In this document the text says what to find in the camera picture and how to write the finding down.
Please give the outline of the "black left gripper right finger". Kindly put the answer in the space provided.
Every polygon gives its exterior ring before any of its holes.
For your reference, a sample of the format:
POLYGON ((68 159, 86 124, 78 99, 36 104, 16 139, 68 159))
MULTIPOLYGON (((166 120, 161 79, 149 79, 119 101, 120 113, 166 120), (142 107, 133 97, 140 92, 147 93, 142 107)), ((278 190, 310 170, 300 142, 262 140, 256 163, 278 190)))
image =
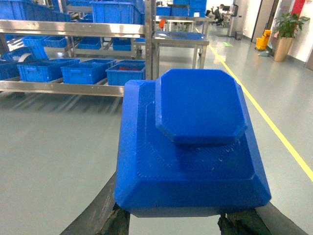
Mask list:
POLYGON ((305 235, 306 232, 272 203, 259 208, 222 214, 218 220, 222 235, 305 235))

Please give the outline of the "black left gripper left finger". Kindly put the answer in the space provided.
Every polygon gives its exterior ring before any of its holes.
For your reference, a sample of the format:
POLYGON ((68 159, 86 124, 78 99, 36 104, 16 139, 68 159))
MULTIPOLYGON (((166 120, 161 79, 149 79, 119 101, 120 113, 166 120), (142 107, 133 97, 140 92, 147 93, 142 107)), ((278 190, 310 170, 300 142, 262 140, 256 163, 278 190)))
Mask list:
POLYGON ((130 213, 114 198, 114 173, 87 208, 65 228, 63 235, 128 235, 130 213))

